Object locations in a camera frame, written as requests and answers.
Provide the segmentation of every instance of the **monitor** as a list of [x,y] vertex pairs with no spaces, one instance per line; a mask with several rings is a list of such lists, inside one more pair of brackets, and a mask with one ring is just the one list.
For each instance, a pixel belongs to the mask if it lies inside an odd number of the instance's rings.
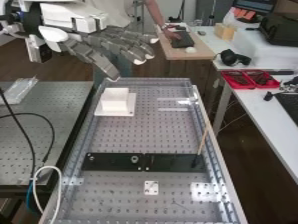
[[276,4],[277,0],[234,0],[233,6],[268,14],[273,12]]

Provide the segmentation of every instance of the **person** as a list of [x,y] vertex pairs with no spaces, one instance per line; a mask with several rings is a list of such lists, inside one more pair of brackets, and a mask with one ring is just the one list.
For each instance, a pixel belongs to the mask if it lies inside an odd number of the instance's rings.
[[[91,4],[95,8],[109,14],[109,23],[112,26],[128,27],[132,23],[132,18],[129,17],[129,10],[133,7],[133,0],[87,0],[88,4]],[[179,34],[171,32],[167,25],[165,20],[160,11],[159,4],[156,0],[144,0],[145,6],[151,13],[151,16],[160,26],[165,36],[168,39],[180,39]],[[111,60],[111,62],[117,67],[121,76],[129,77],[132,76],[132,63],[123,55],[115,55],[109,51],[100,49],[105,57]],[[93,82],[95,86],[99,87],[100,83],[105,78],[105,74],[100,69],[93,69]]]

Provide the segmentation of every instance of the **metal plate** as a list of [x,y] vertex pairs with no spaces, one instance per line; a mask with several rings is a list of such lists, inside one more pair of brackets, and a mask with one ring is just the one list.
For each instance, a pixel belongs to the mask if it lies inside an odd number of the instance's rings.
[[148,172],[205,172],[204,157],[195,154],[147,154],[145,171]]
[[[44,115],[54,123],[56,141],[47,165],[56,165],[64,145],[77,121],[92,82],[40,82],[23,102],[12,106],[15,113],[31,112]],[[0,116],[8,114],[0,106]],[[36,151],[36,167],[48,151],[52,133],[48,124],[35,116],[19,116]],[[32,169],[32,154],[23,133],[12,118],[0,120],[0,187],[27,185]]]
[[85,171],[143,171],[144,155],[137,153],[87,153]]
[[[137,93],[135,117],[93,116],[105,87],[129,87]],[[64,171],[65,177],[83,178],[84,184],[63,187],[56,223],[238,223],[210,136],[203,153],[204,173],[81,171],[88,152],[195,154],[204,129],[188,79],[104,82]],[[144,195],[145,181],[159,181],[159,196]],[[50,221],[55,206],[56,194],[42,223]]]
[[[193,201],[192,182],[208,182],[207,174],[84,172],[69,205],[72,219],[147,221],[220,221],[217,203]],[[159,181],[159,195],[144,194],[145,181]]]

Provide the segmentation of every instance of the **white robotic hand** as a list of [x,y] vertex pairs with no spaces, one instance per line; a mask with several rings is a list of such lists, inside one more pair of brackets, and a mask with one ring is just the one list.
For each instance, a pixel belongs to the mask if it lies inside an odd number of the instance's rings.
[[120,72],[101,49],[124,55],[140,65],[155,57],[149,44],[159,41],[157,37],[112,26],[108,14],[91,5],[63,1],[19,0],[20,9],[15,9],[12,1],[0,0],[4,32],[26,39],[31,61],[47,61],[52,56],[51,50],[68,51],[84,62],[95,64],[112,80],[117,80]]

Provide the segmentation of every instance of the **table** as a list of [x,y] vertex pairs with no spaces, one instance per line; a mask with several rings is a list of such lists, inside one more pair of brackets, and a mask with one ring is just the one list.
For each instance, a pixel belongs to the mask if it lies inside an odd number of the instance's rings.
[[[274,78],[280,81],[289,81],[294,76],[274,76]],[[264,100],[268,91],[281,92],[277,89],[236,90],[225,82],[213,129],[218,134],[233,93],[298,184],[298,126],[276,97],[269,102]]]
[[[221,53],[224,50],[232,49],[236,53],[240,53],[240,50],[233,46],[230,41],[222,40],[218,38],[214,34],[214,27],[213,26],[201,26],[201,27],[192,27],[191,28],[193,32],[196,33],[200,40],[207,44],[207,46],[213,50],[214,54]],[[197,34],[197,31],[205,31],[207,35],[200,36]],[[278,64],[272,64],[270,66],[256,66],[253,63],[249,66],[245,66],[244,64],[237,64],[236,66],[230,67],[226,66],[222,61],[221,57],[218,56],[216,60],[213,60],[213,65],[217,71],[222,70],[232,70],[232,69],[261,69],[261,70],[285,70],[280,68]]]
[[[214,51],[214,53],[221,53],[226,49],[232,49],[238,53],[237,48],[232,45],[230,41],[220,39],[214,35],[214,27],[195,27],[192,28],[195,32],[205,31],[207,36],[200,36],[200,39]],[[244,66],[238,64],[234,67],[229,67],[222,64],[220,57],[213,61],[213,65],[217,71],[232,70],[232,69],[261,69],[261,70],[284,70],[280,69],[277,64],[269,67],[257,67],[253,64]],[[277,80],[288,81],[294,78],[290,76],[274,76]],[[264,101],[264,96],[269,90],[234,90],[230,88],[229,84],[224,81],[224,92],[221,95],[220,105],[216,114],[216,120],[213,123],[213,129],[216,135],[220,132],[225,111],[229,104],[229,99],[232,93],[236,95],[246,113],[249,114],[257,128],[260,129],[272,149],[274,150],[282,164],[285,165],[294,181],[298,183],[298,127],[293,122],[290,116],[288,115],[285,109],[282,108],[280,102],[274,98],[270,102]],[[213,104],[214,97],[210,98],[209,105]]]
[[[11,83],[0,83],[7,89]],[[92,90],[92,82],[39,82],[23,102],[12,106],[15,113],[38,113],[46,116],[55,127],[56,141],[46,165],[63,165],[63,158],[73,144],[77,126],[84,118],[84,108]],[[0,106],[0,115],[8,114]],[[19,116],[19,121],[31,138],[36,151],[36,168],[48,151],[52,133],[48,124],[35,116]],[[12,118],[0,120],[0,193],[26,192],[32,169],[32,154],[24,136]],[[52,172],[39,182],[38,187],[47,190]]]
[[[129,86],[131,91],[137,93],[135,117],[95,117],[104,88],[120,86]],[[95,95],[64,169],[64,178],[69,181],[63,185],[65,193],[58,223],[145,224],[177,221],[193,224],[203,221],[246,224],[212,130],[203,153],[205,172],[81,170],[88,153],[195,153],[207,122],[203,100],[189,79],[125,78],[117,83],[105,81]],[[159,181],[159,196],[144,195],[144,180]],[[193,184],[203,187],[203,192],[192,191],[191,194]],[[40,224],[52,217],[56,192],[58,187]]]
[[165,37],[164,33],[159,32],[157,35],[160,38],[161,47],[165,53],[167,60],[212,60],[216,56],[214,52],[210,50],[209,46],[203,42],[200,38],[197,38],[196,34],[191,32],[191,36],[195,41],[195,48],[197,52],[189,54],[185,52],[185,49],[173,48],[168,38]]

